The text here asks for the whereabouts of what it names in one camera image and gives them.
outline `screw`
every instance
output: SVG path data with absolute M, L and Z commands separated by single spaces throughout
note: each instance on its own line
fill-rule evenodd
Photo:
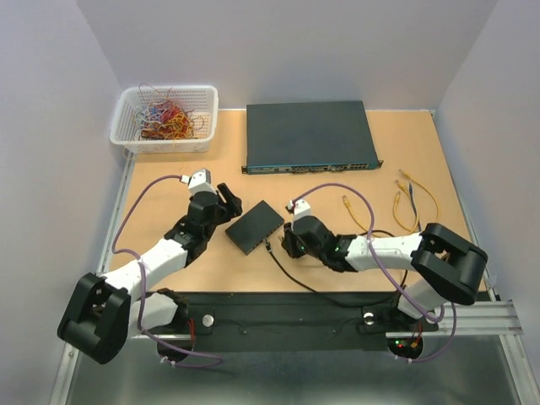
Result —
M 213 316 L 205 315 L 202 317 L 202 324 L 205 327 L 211 327 L 213 325 Z
M 368 326 L 371 326 L 375 323 L 375 317 L 371 312 L 366 312 L 364 314 L 364 323 Z

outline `colorful wires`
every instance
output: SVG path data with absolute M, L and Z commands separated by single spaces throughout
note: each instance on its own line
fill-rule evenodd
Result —
M 419 226 L 419 214 L 418 214 L 418 211 L 416 211 L 416 205 L 413 205 L 413 198 L 411 197 L 411 194 L 409 193 L 409 190 L 402 184 L 399 182 L 399 180 L 396 180 L 396 185 L 397 187 L 401 190 L 400 192 L 397 192 L 396 196 L 394 197 L 394 207 L 393 207 L 393 214 L 394 214 L 394 219 L 396 220 L 397 224 L 399 226 L 401 226 L 402 228 L 404 228 L 409 235 L 413 234 L 414 232 L 417 231 L 417 228 Z M 405 196 L 407 196 L 409 202 L 411 203 L 411 206 L 413 207 L 413 211 L 414 211 L 414 224 L 411 228 L 407 227 L 400 219 L 399 219 L 399 216 L 397 214 L 397 205 L 399 204 L 399 201 L 400 201 L 400 198 L 402 196 L 402 192 L 405 194 Z
M 154 90 L 146 101 L 142 86 Z M 194 138 L 195 131 L 204 125 L 202 116 L 192 117 L 192 111 L 184 111 L 177 101 L 169 97 L 170 89 L 165 94 L 148 84 L 140 84 L 139 97 L 144 105 L 135 112 L 135 122 L 141 139 L 178 140 Z M 202 120 L 200 127 L 195 128 L 195 120 Z
M 396 185 L 397 187 L 400 189 L 399 192 L 397 192 L 395 198 L 394 198 L 394 206 L 393 206 L 393 215 L 394 215 L 394 219 L 396 220 L 397 224 L 399 226 L 401 226 L 402 228 L 404 228 L 409 234 L 412 234 L 414 232 L 417 232 L 417 231 L 421 231 L 422 230 L 422 227 L 420 225 L 420 222 L 419 222 L 419 212 L 417 210 L 417 207 L 416 207 L 416 204 L 414 203 L 414 197 L 413 197 L 413 183 L 417 186 L 419 186 L 420 188 L 422 188 L 425 192 L 428 193 L 428 195 L 431 197 L 431 199 L 433 200 L 433 202 L 435 203 L 435 208 L 437 210 L 437 214 L 436 214 L 436 217 L 435 217 L 435 222 L 439 222 L 439 217 L 440 217 L 440 207 L 439 207 L 439 202 L 437 201 L 437 199 L 435 198 L 435 196 L 433 195 L 433 193 L 426 187 L 424 186 L 423 184 L 421 184 L 420 182 L 418 182 L 417 180 L 413 179 L 407 172 L 403 171 L 403 170 L 399 170 L 399 173 L 404 176 L 406 179 L 408 179 L 408 188 L 405 187 L 399 180 L 396 180 Z M 405 194 L 405 196 L 407 196 L 409 202 L 411 203 L 411 206 L 413 207 L 413 212 L 414 212 L 414 225 L 412 228 L 409 228 L 407 227 L 400 219 L 399 219 L 399 216 L 398 216 L 398 213 L 397 213 L 397 206 L 399 204 L 399 201 L 400 201 L 400 197 L 401 195 Z
M 428 195 L 431 197 L 431 199 L 433 200 L 433 202 L 435 203 L 435 208 L 437 209 L 437 215 L 435 217 L 435 222 L 439 222 L 439 218 L 440 218 L 440 206 L 439 206 L 439 202 L 437 201 L 437 198 L 435 198 L 435 196 L 433 195 L 433 193 L 428 190 L 428 188 L 426 186 L 424 186 L 422 183 L 420 183 L 419 181 L 417 181 L 416 179 L 412 178 L 411 175 L 409 175 L 406 171 L 404 170 L 398 170 L 399 173 L 404 176 L 406 179 L 408 179 L 409 181 L 413 182 L 414 184 L 416 184 L 418 187 L 420 187 L 422 190 L 424 190 L 425 192 L 428 193 Z

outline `white wall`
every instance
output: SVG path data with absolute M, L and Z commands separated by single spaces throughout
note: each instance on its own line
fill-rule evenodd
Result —
M 540 2 L 500 0 L 437 109 L 457 190 L 540 378 Z
M 122 87 L 435 108 L 496 0 L 78 0 Z
M 0 55 L 0 403 L 45 404 L 117 190 L 120 87 L 72 0 L 2 0 Z

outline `black power cord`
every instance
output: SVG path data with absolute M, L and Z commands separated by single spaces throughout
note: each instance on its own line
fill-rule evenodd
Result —
M 390 232 L 386 232 L 386 231 L 379 231 L 377 230 L 377 232 L 381 232 L 381 233 L 385 233 L 387 235 L 392 235 L 390 234 Z M 314 294 L 317 294 L 319 295 L 320 297 L 324 298 L 325 300 L 328 300 L 330 302 L 332 302 L 334 305 L 337 305 L 341 308 L 364 308 L 365 306 L 371 306 L 371 305 L 377 305 L 377 304 L 383 304 L 389 300 L 392 300 L 394 297 L 396 297 L 395 294 L 392 294 L 391 296 L 389 297 L 386 297 L 382 300 L 377 300 L 377 301 L 373 301 L 373 302 L 370 302 L 368 304 L 347 304 L 347 303 L 343 303 L 343 302 L 340 302 L 340 301 L 337 301 L 335 300 L 334 298 L 332 297 L 329 297 L 328 295 L 320 292 L 320 291 L 317 291 L 316 289 L 313 289 L 312 287 L 310 287 L 309 285 L 307 284 L 304 284 L 302 283 L 301 281 L 299 281 L 298 279 L 294 278 L 293 276 L 291 276 L 289 274 L 289 272 L 287 270 L 285 270 L 285 267 L 283 267 L 283 265 L 281 264 L 281 262 L 278 260 L 278 258 L 273 254 L 273 251 L 272 251 L 272 245 L 270 245 L 270 242 L 265 239 L 264 240 L 264 246 L 266 247 L 267 249 L 267 252 L 268 254 L 270 255 L 270 257 L 274 260 L 274 262 L 278 265 L 279 269 L 282 271 L 283 274 L 285 274 L 285 276 L 287 276 L 292 282 L 298 284 L 300 287 L 304 288 L 304 289 L 307 289 L 308 291 L 314 293 Z M 405 274 L 403 275 L 403 280 L 401 282 L 401 286 L 403 287 L 405 285 L 405 281 L 407 280 L 407 274 L 408 274 L 408 271 L 405 271 Z

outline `cable connector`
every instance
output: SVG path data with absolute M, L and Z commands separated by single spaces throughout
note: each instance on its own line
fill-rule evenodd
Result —
M 396 186 L 397 186 L 402 192 L 404 192 L 406 195 L 409 194 L 407 188 L 405 188 L 405 186 L 404 186 L 399 180 L 396 180 Z
M 270 242 L 267 238 L 264 238 L 264 247 L 267 248 L 267 251 L 272 251 L 272 245 L 270 245 Z

